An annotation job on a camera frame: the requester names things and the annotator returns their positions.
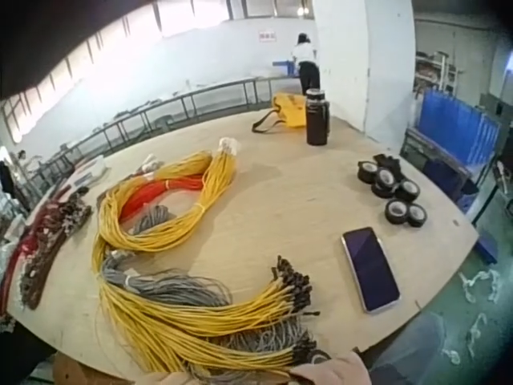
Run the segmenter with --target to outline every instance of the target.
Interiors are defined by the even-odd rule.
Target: smartphone
[[[362,305],[368,313],[383,310],[401,297],[382,244],[370,227],[342,236]]]

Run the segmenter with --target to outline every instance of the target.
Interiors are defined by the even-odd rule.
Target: wooden table
[[[319,347],[331,355],[364,351],[416,315],[457,271],[478,234],[458,208],[405,161],[404,173],[422,190],[429,215],[422,229],[389,224],[385,201],[357,177],[357,162],[383,149],[340,121],[325,147],[310,147],[303,131],[256,135],[253,112],[199,124],[137,144],[107,158],[111,170],[86,196],[89,204],[108,186],[135,170],[149,153],[172,162],[198,150],[216,150],[219,138],[241,143],[232,187],[181,247],[147,259],[141,272],[180,267],[191,275],[220,279],[236,301],[257,294],[271,279],[278,254],[313,281],[307,320]],[[372,226],[382,239],[402,292],[401,301],[378,315],[366,314],[357,294],[341,235]],[[61,249],[36,311],[18,303],[13,280],[9,312],[45,342],[99,371],[134,379],[141,370],[129,346],[99,307],[91,272],[97,224],[75,234]]]

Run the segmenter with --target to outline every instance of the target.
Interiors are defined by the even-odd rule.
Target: yellow bag
[[[279,92],[273,97],[273,109],[268,112],[262,119],[257,121],[251,131],[257,134],[264,134],[277,124],[283,123],[288,128],[304,128],[306,126],[306,98],[303,95],[285,94]],[[278,120],[267,129],[259,129],[259,127],[272,114],[278,114]]]

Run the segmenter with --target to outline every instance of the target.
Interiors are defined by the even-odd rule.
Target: yellow wire
[[[226,191],[235,174],[234,143],[222,141],[219,152],[198,152],[146,176],[121,182],[107,192],[99,208],[99,234],[93,247],[93,270],[100,277],[107,249],[156,253],[185,242],[201,217]],[[148,180],[170,180],[204,174],[196,204],[140,235],[124,232],[119,215],[124,204]],[[292,349],[269,353],[235,351],[215,344],[217,337],[271,326],[290,317],[289,289],[273,282],[250,301],[220,307],[170,306],[152,302],[99,279],[100,301],[133,346],[147,371],[184,371],[186,363],[210,369],[271,371],[283,374],[293,363]]]

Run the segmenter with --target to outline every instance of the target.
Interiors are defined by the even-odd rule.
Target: metal railing
[[[134,144],[193,124],[271,107],[277,91],[301,93],[295,77],[247,78],[153,100],[118,114],[86,138],[54,154],[23,186],[31,204],[71,173],[78,162],[109,156]]]

